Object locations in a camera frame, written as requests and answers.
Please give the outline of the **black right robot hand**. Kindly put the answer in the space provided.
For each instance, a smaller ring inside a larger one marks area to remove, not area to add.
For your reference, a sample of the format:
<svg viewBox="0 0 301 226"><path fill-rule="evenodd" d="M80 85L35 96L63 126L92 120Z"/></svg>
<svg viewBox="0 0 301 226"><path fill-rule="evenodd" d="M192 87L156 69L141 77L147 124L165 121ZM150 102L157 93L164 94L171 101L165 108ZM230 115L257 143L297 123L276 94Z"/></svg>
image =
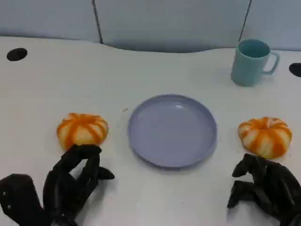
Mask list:
<svg viewBox="0 0 301 226"><path fill-rule="evenodd" d="M253 182L234 181L228 209L240 201L250 201L281 226L301 224L301 185L286 166L246 153L232 176L239 178L247 173L252 175Z"/></svg>

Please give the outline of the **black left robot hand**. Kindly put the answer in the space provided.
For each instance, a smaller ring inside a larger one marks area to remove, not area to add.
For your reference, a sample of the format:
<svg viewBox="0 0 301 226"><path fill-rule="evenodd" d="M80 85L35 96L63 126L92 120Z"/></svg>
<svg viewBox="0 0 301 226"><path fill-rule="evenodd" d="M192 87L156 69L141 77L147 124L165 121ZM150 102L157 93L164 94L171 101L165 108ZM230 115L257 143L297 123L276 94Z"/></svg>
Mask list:
<svg viewBox="0 0 301 226"><path fill-rule="evenodd" d="M76 226L77 215L100 180L114 174L99 166L101 148L93 144L72 145L48 173L43 188L43 206L60 226Z"/></svg>

